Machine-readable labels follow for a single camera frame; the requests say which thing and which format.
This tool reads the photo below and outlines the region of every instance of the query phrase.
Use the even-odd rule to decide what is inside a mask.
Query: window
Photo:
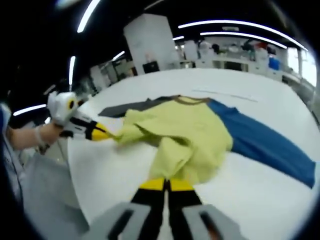
[[[301,50],[302,57],[302,77],[311,85],[317,85],[317,67],[315,58],[309,51]]]
[[[288,66],[297,74],[299,73],[298,49],[294,47],[288,48]]]

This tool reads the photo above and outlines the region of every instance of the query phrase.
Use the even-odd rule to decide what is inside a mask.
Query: equipment
[[[60,136],[77,136],[92,141],[110,138],[105,126],[78,110],[80,102],[74,92],[50,93],[47,108],[54,123],[63,127]]]
[[[169,225],[175,240],[246,240],[240,227],[212,205],[202,205],[193,187],[178,179],[142,184],[130,203],[119,203],[99,217],[83,240],[156,240],[168,191]]]

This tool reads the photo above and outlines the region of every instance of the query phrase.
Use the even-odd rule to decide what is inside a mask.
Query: table surface
[[[172,95],[210,97],[237,107],[290,139],[315,162],[320,161],[320,132],[296,93],[281,82],[250,73],[194,68],[140,75],[103,90],[80,111],[116,131],[122,119],[99,117],[104,108]],[[156,151],[142,142],[117,148],[113,140],[69,139],[71,178],[89,224],[115,204],[131,200],[147,179]],[[285,240],[309,216],[318,186],[318,177],[309,189],[273,168],[230,152],[217,176],[194,188],[204,203],[237,222],[248,239]],[[167,222],[159,239],[171,239]]]

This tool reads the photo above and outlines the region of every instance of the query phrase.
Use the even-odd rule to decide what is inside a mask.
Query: yellow shirt
[[[158,146],[149,177],[176,178],[191,184],[208,181],[232,148],[233,140],[220,118],[202,102],[180,97],[148,110],[128,110],[119,144],[144,141]]]

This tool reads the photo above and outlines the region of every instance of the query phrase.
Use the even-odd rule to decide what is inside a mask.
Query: blue pants
[[[208,107],[223,121],[233,138],[232,152],[268,165],[312,188],[316,163],[287,138],[266,125],[211,100]]]

